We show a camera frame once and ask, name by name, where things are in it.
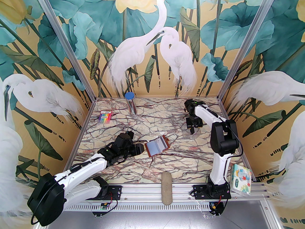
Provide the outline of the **small board with yellow connector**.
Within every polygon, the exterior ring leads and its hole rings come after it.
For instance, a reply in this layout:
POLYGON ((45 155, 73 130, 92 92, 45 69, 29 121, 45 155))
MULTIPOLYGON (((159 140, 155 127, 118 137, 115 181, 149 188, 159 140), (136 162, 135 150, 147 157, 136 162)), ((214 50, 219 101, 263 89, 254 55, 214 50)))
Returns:
POLYGON ((210 202, 209 209, 213 216, 221 216, 226 208, 227 202, 210 202))

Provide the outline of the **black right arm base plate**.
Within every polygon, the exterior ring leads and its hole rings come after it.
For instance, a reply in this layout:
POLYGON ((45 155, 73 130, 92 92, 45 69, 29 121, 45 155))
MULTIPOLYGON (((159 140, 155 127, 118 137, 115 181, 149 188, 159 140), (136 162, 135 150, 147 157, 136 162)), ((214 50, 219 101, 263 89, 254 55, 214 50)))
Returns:
POLYGON ((228 183, 222 185, 213 185, 210 183, 193 185, 190 193, 196 200, 219 200, 231 199, 228 183))

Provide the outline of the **clear jar with blue lid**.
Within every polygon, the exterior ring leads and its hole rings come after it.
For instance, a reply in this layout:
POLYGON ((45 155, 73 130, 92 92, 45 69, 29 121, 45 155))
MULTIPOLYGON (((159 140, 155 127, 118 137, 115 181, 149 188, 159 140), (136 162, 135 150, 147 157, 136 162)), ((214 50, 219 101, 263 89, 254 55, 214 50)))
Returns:
POLYGON ((135 94, 133 92, 125 93, 125 99, 128 105, 129 113, 131 115, 137 115, 136 104, 134 102, 135 94))

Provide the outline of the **slotted metal panel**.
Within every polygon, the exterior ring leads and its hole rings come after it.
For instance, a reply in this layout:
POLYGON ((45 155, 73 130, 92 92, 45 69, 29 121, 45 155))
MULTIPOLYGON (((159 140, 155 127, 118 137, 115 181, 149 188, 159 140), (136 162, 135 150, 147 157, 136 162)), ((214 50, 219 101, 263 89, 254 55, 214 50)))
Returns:
POLYGON ((64 212, 46 227, 33 229, 284 229, 271 220, 269 208, 259 201, 228 202, 219 217, 205 218, 196 212, 64 212))

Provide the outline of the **printed tissue pack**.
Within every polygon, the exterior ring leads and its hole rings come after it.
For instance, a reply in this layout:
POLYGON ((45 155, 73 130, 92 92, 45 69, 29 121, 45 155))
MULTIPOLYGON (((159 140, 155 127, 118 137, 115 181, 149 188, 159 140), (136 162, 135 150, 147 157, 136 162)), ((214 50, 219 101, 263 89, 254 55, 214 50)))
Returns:
POLYGON ((248 197, 251 195, 252 170, 238 164, 232 166, 230 189, 232 192, 248 197))

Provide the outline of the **brown leather card holder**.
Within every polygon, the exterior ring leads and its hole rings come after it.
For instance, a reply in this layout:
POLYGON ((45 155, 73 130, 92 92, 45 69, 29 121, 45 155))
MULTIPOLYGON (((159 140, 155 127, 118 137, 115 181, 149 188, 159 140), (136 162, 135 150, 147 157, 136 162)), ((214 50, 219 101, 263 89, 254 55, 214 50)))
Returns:
POLYGON ((161 154, 170 148, 169 139, 165 140, 151 140, 144 144, 149 157, 161 154))

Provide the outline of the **aluminium table side rail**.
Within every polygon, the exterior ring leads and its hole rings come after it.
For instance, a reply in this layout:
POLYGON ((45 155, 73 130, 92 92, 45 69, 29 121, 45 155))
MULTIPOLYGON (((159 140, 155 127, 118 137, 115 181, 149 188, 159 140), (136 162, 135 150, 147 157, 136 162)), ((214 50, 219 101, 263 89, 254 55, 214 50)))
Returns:
POLYGON ((88 111, 88 113, 87 113, 87 116, 85 117, 85 120, 84 120, 84 122, 83 122, 82 128, 81 128, 81 130, 80 130, 80 133, 79 133, 78 136, 77 136, 77 139, 76 139, 76 141, 75 141, 75 144, 74 144, 74 146, 73 146, 73 148, 72 148, 72 151, 71 151, 71 153, 70 153, 70 156, 69 156, 69 158, 68 158, 68 160, 67 160, 67 162, 66 162, 66 165, 65 165, 63 171, 67 171, 67 170, 72 166, 72 163, 73 163, 74 158, 75 158, 75 156, 76 156, 77 150, 78 150, 78 148, 79 148, 79 146, 80 146, 80 144, 81 144, 81 141, 82 141, 82 139, 83 139, 83 136, 84 136, 84 134, 85 134, 85 131, 87 130, 87 126, 88 126, 88 123, 89 123, 90 118, 91 118, 91 116, 92 116, 92 113, 93 113, 93 111, 94 111, 94 108, 95 108, 95 106, 96 106, 97 100, 98 100, 98 99, 96 98, 96 99, 93 101, 93 103, 91 104, 91 107, 89 108, 89 111, 88 111))
MULTIPOLYGON (((221 101, 220 99, 218 99, 217 97, 216 97, 216 99, 217 99, 217 103, 218 103, 218 105, 219 105, 219 107, 220 107, 220 110, 221 110, 223 116, 224 116, 226 119, 229 119, 229 116, 228 116, 228 114, 227 114, 227 112, 226 112, 226 110, 225 110, 225 108, 224 108, 224 105, 222 104, 222 101, 221 101)), ((252 170, 252 168, 251 168, 251 166, 250 166, 250 163, 249 163, 249 161, 248 161, 248 159, 247 159, 247 157, 246 157, 246 155, 245 155, 245 150, 244 150, 243 155, 241 156, 241 160, 243 161, 243 164, 244 164, 244 166, 245 166, 246 168, 252 170)), ((254 175, 253 171, 252 171, 252 180, 253 180, 254 182, 257 182, 257 180, 256 180, 256 178, 255 178, 255 175, 254 175)))

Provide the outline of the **aluminium front rail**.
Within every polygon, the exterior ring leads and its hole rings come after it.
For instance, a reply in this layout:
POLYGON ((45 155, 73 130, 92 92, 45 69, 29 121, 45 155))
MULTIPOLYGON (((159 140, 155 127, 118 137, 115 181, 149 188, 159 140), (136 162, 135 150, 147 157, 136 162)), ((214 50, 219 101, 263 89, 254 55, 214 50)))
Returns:
MULTIPOLYGON (((172 184, 173 191, 173 202, 182 202, 187 199, 195 199, 190 193, 193 190, 193 185, 190 183, 175 183, 172 184)), ((154 203, 161 201, 161 184, 120 184, 122 186, 121 199, 119 201, 129 201, 129 202, 147 202, 154 203)), ((230 190, 232 200, 270 200, 270 194, 267 192, 265 186, 261 182, 255 182, 251 187, 251 195, 248 197, 241 196, 230 190)))

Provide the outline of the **small green circuit board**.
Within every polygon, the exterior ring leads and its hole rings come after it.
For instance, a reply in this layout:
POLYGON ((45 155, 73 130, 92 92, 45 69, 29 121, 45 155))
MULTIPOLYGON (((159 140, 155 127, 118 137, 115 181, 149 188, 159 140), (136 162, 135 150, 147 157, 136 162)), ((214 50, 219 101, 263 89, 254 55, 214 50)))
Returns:
POLYGON ((94 211, 92 213, 94 215, 94 218, 98 218, 109 213, 111 209, 112 209, 112 202, 101 203, 101 206, 98 209, 98 211, 94 211))

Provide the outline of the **beige oblong pad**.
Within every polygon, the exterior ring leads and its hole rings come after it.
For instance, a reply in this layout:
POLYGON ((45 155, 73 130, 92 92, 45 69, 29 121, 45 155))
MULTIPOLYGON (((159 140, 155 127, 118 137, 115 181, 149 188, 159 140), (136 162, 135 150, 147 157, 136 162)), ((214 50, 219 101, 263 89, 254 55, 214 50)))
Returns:
POLYGON ((161 176, 161 199, 164 205, 173 202, 172 175, 169 172, 163 172, 161 176))

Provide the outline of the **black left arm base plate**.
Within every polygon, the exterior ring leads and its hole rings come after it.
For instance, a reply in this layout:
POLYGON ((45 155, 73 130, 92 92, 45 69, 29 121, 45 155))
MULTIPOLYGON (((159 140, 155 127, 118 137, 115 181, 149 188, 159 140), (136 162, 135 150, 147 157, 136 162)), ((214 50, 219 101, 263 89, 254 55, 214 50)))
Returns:
POLYGON ((106 201, 118 200, 119 201, 121 199, 121 190, 122 190, 122 186, 120 186, 120 185, 103 186, 96 197, 89 198, 89 199, 87 199, 87 201, 89 201, 89 200, 106 200, 106 201))

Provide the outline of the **aluminium frame post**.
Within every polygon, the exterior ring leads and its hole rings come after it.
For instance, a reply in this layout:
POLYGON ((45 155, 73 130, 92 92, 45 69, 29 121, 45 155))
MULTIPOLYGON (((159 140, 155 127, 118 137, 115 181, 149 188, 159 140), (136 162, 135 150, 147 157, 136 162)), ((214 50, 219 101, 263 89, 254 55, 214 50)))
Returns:
POLYGON ((253 22, 251 23, 250 28, 249 28, 247 34, 245 35, 245 38, 241 44, 241 48, 239 49, 239 51, 232 63, 231 69, 230 69, 228 75, 226 76, 226 78, 218 92, 218 95, 217 95, 218 102, 222 101, 226 91, 229 88, 230 83, 233 81, 233 78, 239 68, 239 65, 241 64, 242 60, 245 58, 246 54, 249 52, 250 47, 258 33, 258 30, 260 29, 273 2, 274 2, 274 0, 262 0, 257 13, 255 14, 253 22))
POLYGON ((90 85, 90 83, 88 82, 85 73, 82 70, 82 67, 79 63, 79 61, 77 60, 75 53, 64 33, 64 31, 62 30, 62 27, 60 25, 60 22, 57 19, 57 16, 55 15, 55 12, 49 2, 49 0, 38 0, 39 4, 41 5, 43 11, 45 12, 53 30, 55 31, 66 55, 68 56, 73 68, 75 69, 76 73, 78 74, 81 82, 83 83, 89 98, 91 99, 91 101, 95 101, 96 100, 96 95, 90 85))

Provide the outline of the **pack of coloured markers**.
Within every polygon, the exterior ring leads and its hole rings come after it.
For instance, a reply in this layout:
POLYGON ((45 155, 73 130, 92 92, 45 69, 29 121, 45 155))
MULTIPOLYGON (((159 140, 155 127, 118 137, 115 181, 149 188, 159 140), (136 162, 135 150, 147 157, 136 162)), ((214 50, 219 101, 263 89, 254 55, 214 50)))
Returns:
POLYGON ((112 110, 101 110, 98 117, 98 124, 109 124, 112 117, 112 110))

